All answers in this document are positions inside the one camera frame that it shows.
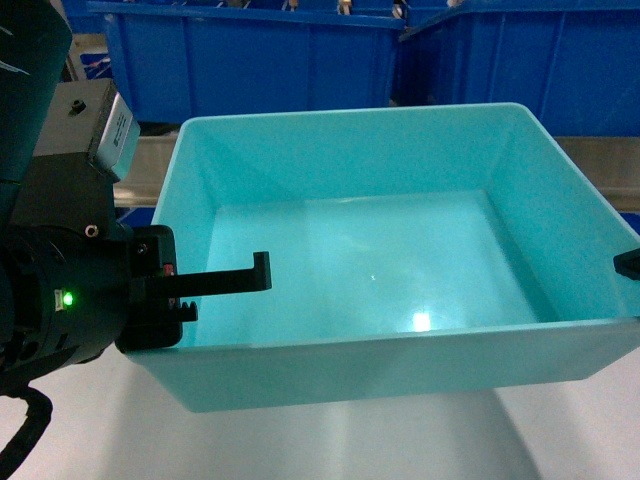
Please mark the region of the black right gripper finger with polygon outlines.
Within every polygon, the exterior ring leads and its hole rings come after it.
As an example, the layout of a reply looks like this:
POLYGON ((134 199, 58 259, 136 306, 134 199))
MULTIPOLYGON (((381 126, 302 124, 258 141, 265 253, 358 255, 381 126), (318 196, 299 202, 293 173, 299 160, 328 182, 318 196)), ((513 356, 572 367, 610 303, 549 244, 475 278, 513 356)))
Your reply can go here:
POLYGON ((613 258, 614 270, 634 281, 640 280, 640 249, 634 249, 616 255, 613 258))

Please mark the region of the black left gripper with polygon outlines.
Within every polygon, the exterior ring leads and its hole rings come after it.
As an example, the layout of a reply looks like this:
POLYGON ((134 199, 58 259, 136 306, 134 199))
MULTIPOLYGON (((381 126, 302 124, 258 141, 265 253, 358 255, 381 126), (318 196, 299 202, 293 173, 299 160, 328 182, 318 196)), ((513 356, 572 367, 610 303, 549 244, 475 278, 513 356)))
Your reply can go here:
POLYGON ((198 318, 183 298, 272 287, 268 252, 250 268, 179 274, 171 228, 133 233, 128 258, 110 175, 80 154, 32 159, 1 235, 2 393, 88 363, 117 338, 122 353, 176 345, 198 318))

